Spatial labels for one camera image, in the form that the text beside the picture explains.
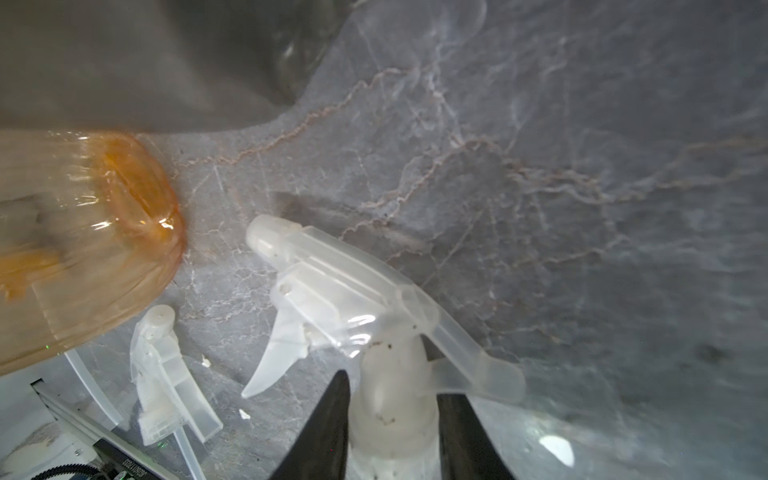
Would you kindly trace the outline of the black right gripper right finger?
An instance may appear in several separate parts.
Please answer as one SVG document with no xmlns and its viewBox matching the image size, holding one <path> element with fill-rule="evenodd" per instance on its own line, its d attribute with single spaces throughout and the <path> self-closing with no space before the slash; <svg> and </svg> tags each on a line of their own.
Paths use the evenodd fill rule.
<svg viewBox="0 0 768 480">
<path fill-rule="evenodd" d="M 443 479 L 516 479 L 498 454 L 465 395 L 440 394 L 437 402 Z"/>
</svg>

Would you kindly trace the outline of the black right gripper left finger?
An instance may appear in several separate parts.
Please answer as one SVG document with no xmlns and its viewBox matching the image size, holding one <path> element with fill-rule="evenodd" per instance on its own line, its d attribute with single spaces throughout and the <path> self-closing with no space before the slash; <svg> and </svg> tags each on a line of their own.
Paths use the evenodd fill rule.
<svg viewBox="0 0 768 480">
<path fill-rule="evenodd" d="M 335 373 L 270 480 L 344 480 L 348 459 L 349 376 Z"/>
</svg>

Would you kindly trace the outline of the amber spray bottle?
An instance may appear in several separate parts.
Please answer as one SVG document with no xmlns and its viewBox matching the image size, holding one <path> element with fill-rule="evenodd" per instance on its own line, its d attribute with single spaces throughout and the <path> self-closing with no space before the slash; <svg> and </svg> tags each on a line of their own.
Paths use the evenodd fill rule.
<svg viewBox="0 0 768 480">
<path fill-rule="evenodd" d="M 186 247 L 154 152 L 118 132 L 1 134 L 1 370 L 62 354 L 146 308 Z"/>
</svg>

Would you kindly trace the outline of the grey translucent spray bottle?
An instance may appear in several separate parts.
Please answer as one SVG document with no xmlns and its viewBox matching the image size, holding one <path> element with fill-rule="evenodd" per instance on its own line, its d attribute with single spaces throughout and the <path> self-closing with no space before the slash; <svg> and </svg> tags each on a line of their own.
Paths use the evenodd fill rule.
<svg viewBox="0 0 768 480">
<path fill-rule="evenodd" d="M 1 124 L 220 131 L 294 105 L 348 1 L 5 1 Z"/>
</svg>

